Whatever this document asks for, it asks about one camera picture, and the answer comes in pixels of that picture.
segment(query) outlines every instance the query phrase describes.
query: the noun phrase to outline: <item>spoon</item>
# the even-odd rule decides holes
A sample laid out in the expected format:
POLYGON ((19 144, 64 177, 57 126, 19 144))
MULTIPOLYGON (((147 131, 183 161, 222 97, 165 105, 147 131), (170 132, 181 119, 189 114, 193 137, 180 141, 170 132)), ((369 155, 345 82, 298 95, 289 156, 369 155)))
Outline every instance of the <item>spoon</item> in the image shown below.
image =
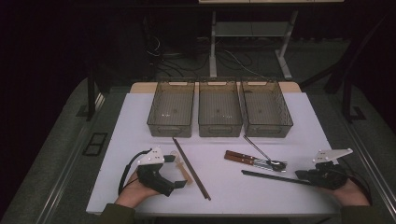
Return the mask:
POLYGON ((180 160, 180 155, 178 155, 178 152, 171 151, 171 155, 175 156, 176 167, 180 170, 180 172, 183 174, 183 177, 187 180, 187 184, 191 184, 193 182, 192 178, 190 177, 189 173, 187 173, 186 169, 184 169, 184 163, 180 160))

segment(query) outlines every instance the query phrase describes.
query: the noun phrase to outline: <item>white table surface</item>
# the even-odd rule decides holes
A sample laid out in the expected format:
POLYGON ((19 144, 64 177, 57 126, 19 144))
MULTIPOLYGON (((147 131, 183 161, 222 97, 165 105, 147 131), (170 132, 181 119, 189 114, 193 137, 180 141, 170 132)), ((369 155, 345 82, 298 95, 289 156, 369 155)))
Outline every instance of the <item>white table surface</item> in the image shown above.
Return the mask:
MULTIPOLYGON (((160 146, 163 154, 177 150, 170 137, 152 137, 147 125, 153 93, 127 94, 106 156, 87 206, 88 213, 100 214, 113 203, 125 165, 142 150, 160 146)), ((284 93, 293 127, 286 138, 250 138, 271 159, 287 161, 286 173, 276 173, 223 159, 226 150, 262 158, 246 140, 201 138, 198 135, 198 95, 195 94, 192 137, 178 138, 183 151, 200 177, 211 201, 204 198, 196 183, 175 189, 169 197, 157 195, 141 203, 142 216, 222 216, 222 217, 301 217, 334 215, 340 205, 314 187, 242 175, 249 170, 268 175, 297 178, 296 170, 315 167, 312 159, 320 149, 331 149, 305 93, 284 93)), ((170 181, 182 180, 174 163, 160 170, 170 181)))

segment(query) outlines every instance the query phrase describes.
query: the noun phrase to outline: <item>clear plastic bin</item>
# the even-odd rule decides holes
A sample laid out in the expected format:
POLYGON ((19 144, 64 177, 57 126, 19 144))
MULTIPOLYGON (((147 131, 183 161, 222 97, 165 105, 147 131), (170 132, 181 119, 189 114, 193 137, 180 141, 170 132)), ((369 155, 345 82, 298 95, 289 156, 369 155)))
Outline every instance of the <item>clear plastic bin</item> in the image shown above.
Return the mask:
POLYGON ((199 82, 199 135, 238 137, 242 114, 234 77, 201 77, 199 82))
POLYGON ((286 137, 293 121, 276 80, 243 77, 239 89, 248 137, 286 137))
POLYGON ((160 79, 147 122, 152 136, 191 137, 194 89, 195 78, 160 79))

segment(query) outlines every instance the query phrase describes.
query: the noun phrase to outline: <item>metal spoon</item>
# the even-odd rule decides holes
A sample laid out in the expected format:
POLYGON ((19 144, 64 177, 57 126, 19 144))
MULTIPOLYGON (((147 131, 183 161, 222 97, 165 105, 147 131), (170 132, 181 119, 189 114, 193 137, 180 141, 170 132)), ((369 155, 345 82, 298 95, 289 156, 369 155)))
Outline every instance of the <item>metal spoon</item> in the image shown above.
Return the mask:
POLYGON ((286 169, 287 163, 285 161, 273 161, 271 160, 261 149, 259 149, 246 135, 244 135, 245 140, 247 140, 254 148, 256 148, 268 161, 266 163, 270 165, 274 171, 284 171, 286 169))
POLYGON ((171 155, 175 156, 175 163, 176 167, 180 170, 183 174, 183 177, 187 180, 187 184, 191 184, 193 182, 192 178, 190 177, 189 173, 184 169, 183 162, 180 160, 180 155, 178 155, 177 151, 171 151, 171 155))

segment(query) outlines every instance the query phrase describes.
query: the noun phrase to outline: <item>floor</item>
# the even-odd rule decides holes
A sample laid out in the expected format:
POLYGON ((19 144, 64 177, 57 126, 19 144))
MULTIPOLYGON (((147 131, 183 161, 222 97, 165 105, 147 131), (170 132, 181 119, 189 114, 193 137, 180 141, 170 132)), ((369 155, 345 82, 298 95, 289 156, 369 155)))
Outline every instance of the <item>floor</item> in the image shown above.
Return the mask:
MULTIPOLYGON (((157 64, 155 77, 207 77, 207 39, 199 39, 199 54, 196 58, 182 57, 178 52, 167 49, 164 60, 157 64)), ((282 80, 281 70, 274 55, 280 46, 278 39, 219 39, 217 43, 218 76, 265 76, 282 80)), ((293 80, 301 83, 337 62, 348 46, 345 40, 323 40, 320 42, 293 40, 285 59, 293 80)), ((384 193, 396 189, 396 178, 392 174, 396 164, 396 138, 384 120, 375 112, 359 89, 352 92, 352 105, 361 109, 365 120, 347 123, 342 117, 340 90, 326 94, 323 78, 302 89, 317 113, 318 119, 332 148, 360 148, 367 151, 384 177, 385 184, 375 181, 373 167, 363 165, 361 154, 345 157, 350 167, 361 174, 370 184, 375 207, 387 223, 395 219, 384 203, 384 193)), ((98 97, 97 112, 91 121, 82 117, 86 111, 86 80, 81 82, 70 95, 64 111, 54 125, 35 164, 26 176, 17 196, 8 208, 1 224, 8 223, 95 223, 96 215, 85 212, 106 146, 111 139, 117 116, 129 87, 114 87, 110 93, 98 97), (81 155, 93 133, 107 133, 102 152, 97 157, 81 155)), ((234 223, 319 223, 324 217, 291 217, 268 220, 235 219, 234 223)), ((156 223, 232 223, 230 219, 169 219, 157 218, 156 223)), ((322 223, 341 223, 332 217, 322 223)))

